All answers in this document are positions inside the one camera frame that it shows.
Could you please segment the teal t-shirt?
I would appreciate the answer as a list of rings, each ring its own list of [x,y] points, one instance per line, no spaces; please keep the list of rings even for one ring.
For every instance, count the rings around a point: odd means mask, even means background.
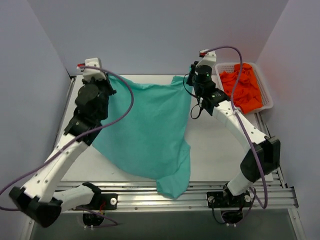
[[[120,170],[155,180],[157,187],[179,195],[191,175],[190,145],[185,139],[191,97],[183,77],[169,84],[110,83],[108,118],[93,147]]]

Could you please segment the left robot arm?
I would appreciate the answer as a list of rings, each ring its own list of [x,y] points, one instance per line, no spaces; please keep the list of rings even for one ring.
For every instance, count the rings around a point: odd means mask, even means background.
[[[102,191],[90,182],[57,192],[60,183],[76,159],[93,143],[108,117],[109,97],[116,93],[109,79],[83,80],[75,99],[73,117],[64,129],[45,166],[22,187],[9,192],[18,210],[44,228],[52,225],[64,211],[77,207],[97,209],[103,203]]]

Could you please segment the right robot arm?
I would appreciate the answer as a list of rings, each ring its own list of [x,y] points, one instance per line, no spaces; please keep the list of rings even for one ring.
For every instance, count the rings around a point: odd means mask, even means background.
[[[232,207],[257,180],[263,180],[280,166],[281,142],[255,128],[241,112],[232,108],[230,97],[212,81],[211,66],[195,61],[186,83],[193,87],[200,110],[224,124],[246,151],[239,173],[222,193],[223,203]]]

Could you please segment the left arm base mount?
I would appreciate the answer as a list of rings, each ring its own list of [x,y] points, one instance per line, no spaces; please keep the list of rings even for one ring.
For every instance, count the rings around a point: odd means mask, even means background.
[[[98,211],[99,214],[105,215],[105,211],[113,211],[117,209],[118,194],[102,193],[86,205],[80,205],[78,208],[84,208],[90,211]],[[104,217],[98,216],[90,211],[86,211],[82,215],[82,221],[88,227],[100,227],[104,221]]]

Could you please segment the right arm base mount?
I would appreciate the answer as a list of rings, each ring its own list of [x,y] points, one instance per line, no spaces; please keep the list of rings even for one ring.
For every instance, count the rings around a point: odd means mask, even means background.
[[[206,197],[214,220],[227,227],[236,227],[248,214],[244,214],[244,208],[250,210],[255,200],[248,191],[238,196],[228,195],[225,191],[209,191]]]

